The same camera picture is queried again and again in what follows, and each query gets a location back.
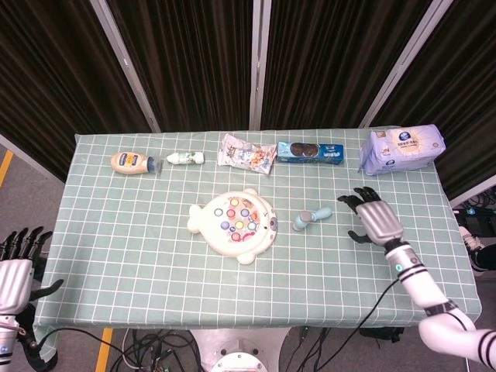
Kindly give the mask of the cream fish-shaped toy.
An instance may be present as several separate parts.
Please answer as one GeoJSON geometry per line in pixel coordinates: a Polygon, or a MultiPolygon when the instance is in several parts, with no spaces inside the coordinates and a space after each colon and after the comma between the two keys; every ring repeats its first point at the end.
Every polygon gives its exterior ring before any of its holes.
{"type": "Polygon", "coordinates": [[[187,228],[216,253],[248,265],[267,251],[278,231],[275,209],[252,188],[229,191],[189,208],[187,228]]]}

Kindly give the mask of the dark ribbed partition panel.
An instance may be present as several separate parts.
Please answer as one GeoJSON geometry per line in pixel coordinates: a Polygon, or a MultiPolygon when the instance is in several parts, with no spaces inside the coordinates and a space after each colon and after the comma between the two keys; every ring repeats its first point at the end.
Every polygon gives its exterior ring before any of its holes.
{"type": "Polygon", "coordinates": [[[77,134],[149,131],[89,0],[0,0],[0,135],[65,181],[77,134]]]}
{"type": "Polygon", "coordinates": [[[164,132],[246,130],[253,0],[108,0],[164,132]]]}
{"type": "Polygon", "coordinates": [[[432,0],[273,0],[261,128],[356,128],[432,0]]]}
{"type": "Polygon", "coordinates": [[[450,199],[496,175],[496,0],[454,0],[372,124],[436,125],[450,199]]]}

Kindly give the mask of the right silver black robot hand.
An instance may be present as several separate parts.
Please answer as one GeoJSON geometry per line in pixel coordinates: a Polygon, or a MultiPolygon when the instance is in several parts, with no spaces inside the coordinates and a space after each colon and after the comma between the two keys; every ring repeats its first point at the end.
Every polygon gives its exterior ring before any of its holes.
{"type": "Polygon", "coordinates": [[[373,243],[382,246],[388,253],[393,249],[405,245],[404,226],[400,223],[391,206],[383,201],[379,194],[370,187],[353,189],[356,195],[341,195],[337,198],[359,217],[365,235],[359,236],[353,230],[348,231],[349,237],[356,243],[373,243]]]}

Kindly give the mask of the black bag under table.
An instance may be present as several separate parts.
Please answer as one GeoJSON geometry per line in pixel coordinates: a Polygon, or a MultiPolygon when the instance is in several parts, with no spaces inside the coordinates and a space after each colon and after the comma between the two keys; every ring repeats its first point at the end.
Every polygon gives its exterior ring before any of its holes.
{"type": "Polygon", "coordinates": [[[363,337],[386,340],[396,343],[400,341],[400,336],[404,333],[404,327],[382,327],[382,328],[360,328],[359,333],[363,337]]]}

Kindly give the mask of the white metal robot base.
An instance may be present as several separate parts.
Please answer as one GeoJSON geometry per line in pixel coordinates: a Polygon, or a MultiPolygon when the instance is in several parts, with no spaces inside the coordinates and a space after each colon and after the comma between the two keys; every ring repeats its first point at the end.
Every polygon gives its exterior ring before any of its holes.
{"type": "Polygon", "coordinates": [[[279,372],[289,328],[195,329],[206,372],[279,372]]]}

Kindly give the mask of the aluminium partition post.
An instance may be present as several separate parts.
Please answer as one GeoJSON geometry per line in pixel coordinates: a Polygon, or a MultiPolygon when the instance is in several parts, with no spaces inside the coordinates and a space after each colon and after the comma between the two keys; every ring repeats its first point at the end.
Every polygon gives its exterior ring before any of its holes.
{"type": "Polygon", "coordinates": [[[389,99],[396,86],[403,78],[405,72],[410,68],[425,43],[429,40],[429,37],[452,6],[453,2],[454,0],[431,0],[429,7],[421,17],[414,32],[400,52],[398,59],[394,62],[384,83],[381,85],[374,100],[371,102],[368,110],[361,119],[360,124],[358,125],[360,129],[370,127],[378,112],[389,99]]]}
{"type": "Polygon", "coordinates": [[[253,0],[249,130],[259,131],[270,35],[272,0],[253,0]]]}
{"type": "Polygon", "coordinates": [[[107,0],[89,0],[152,133],[161,128],[107,0]]]}

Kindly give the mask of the purple tissue pack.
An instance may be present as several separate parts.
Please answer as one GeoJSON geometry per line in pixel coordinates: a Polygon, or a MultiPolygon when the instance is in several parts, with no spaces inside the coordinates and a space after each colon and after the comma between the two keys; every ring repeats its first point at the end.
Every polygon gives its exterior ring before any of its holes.
{"type": "Polygon", "coordinates": [[[368,176],[429,166],[446,150],[433,124],[373,130],[360,148],[360,169],[368,176]]]}

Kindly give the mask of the white crinkled snack bag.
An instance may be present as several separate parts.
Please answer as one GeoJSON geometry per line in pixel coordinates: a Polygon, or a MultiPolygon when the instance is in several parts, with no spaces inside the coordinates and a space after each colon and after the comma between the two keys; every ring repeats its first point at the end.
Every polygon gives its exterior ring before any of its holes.
{"type": "Polygon", "coordinates": [[[256,145],[225,134],[217,154],[217,165],[269,174],[276,156],[275,144],[256,145]]]}

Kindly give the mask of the small white green bottle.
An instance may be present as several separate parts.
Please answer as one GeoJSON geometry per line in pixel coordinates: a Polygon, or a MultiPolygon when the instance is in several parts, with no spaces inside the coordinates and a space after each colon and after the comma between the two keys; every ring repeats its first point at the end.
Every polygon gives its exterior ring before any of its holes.
{"type": "Polygon", "coordinates": [[[167,155],[166,160],[173,165],[203,164],[205,162],[205,156],[203,152],[198,151],[181,152],[167,155]]]}

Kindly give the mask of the mayonnaise squeeze bottle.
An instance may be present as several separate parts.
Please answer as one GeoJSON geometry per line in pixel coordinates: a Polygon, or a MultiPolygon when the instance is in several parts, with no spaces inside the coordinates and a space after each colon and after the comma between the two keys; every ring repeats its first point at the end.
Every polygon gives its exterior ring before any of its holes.
{"type": "Polygon", "coordinates": [[[162,171],[163,161],[158,157],[124,151],[112,157],[111,166],[120,174],[159,174],[162,171]]]}

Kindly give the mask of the white sneaker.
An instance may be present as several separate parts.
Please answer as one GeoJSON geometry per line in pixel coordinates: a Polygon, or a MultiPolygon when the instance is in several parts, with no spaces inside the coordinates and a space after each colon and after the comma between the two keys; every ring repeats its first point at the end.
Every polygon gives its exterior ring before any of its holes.
{"type": "Polygon", "coordinates": [[[464,245],[467,250],[468,257],[470,259],[470,265],[472,267],[472,271],[474,276],[481,276],[485,269],[481,268],[477,263],[477,255],[484,248],[484,245],[481,243],[480,239],[476,236],[473,236],[468,229],[463,226],[459,226],[459,231],[462,236],[464,245]]]}

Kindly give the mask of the blue cookie box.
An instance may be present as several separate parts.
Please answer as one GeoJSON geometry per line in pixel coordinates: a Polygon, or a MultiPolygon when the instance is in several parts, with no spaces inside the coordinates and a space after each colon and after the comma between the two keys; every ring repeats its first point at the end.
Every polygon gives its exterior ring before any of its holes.
{"type": "Polygon", "coordinates": [[[331,143],[279,142],[276,160],[290,164],[340,165],[344,161],[344,146],[331,143]]]}

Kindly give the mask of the black equipment box blue light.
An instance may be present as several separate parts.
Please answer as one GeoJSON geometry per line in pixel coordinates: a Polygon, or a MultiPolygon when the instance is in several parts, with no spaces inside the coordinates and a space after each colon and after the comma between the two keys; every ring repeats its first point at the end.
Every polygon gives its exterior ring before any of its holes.
{"type": "Polygon", "coordinates": [[[473,235],[496,237],[496,208],[455,208],[453,213],[458,224],[473,235]]]}

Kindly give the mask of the green checked tablecloth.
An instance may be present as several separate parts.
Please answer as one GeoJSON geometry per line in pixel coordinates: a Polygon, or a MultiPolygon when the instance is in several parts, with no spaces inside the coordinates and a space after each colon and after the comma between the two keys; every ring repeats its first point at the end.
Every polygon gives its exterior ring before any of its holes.
{"type": "Polygon", "coordinates": [[[338,165],[274,164],[268,175],[217,165],[221,132],[79,135],[60,202],[43,284],[63,286],[36,307],[41,354],[60,350],[69,326],[246,328],[409,326],[414,305],[383,250],[355,244],[360,220],[337,198],[373,188],[395,211],[405,238],[446,296],[471,319],[481,314],[456,219],[434,167],[369,177],[359,172],[365,129],[239,132],[251,143],[337,143],[338,165]],[[119,152],[163,161],[159,174],[120,174],[119,152]],[[203,164],[166,156],[203,152],[203,164]],[[275,209],[274,244],[242,265],[188,231],[189,208],[227,191],[255,189],[275,209]],[[303,211],[332,215],[292,229],[303,211]]]}

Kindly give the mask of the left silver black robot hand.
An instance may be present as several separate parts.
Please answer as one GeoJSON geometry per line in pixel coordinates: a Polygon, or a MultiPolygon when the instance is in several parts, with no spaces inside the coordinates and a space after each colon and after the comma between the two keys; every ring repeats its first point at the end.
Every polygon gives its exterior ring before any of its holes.
{"type": "Polygon", "coordinates": [[[49,287],[32,289],[43,245],[53,235],[43,229],[12,231],[0,241],[0,316],[21,313],[30,302],[53,294],[64,282],[59,279],[49,287]]]}

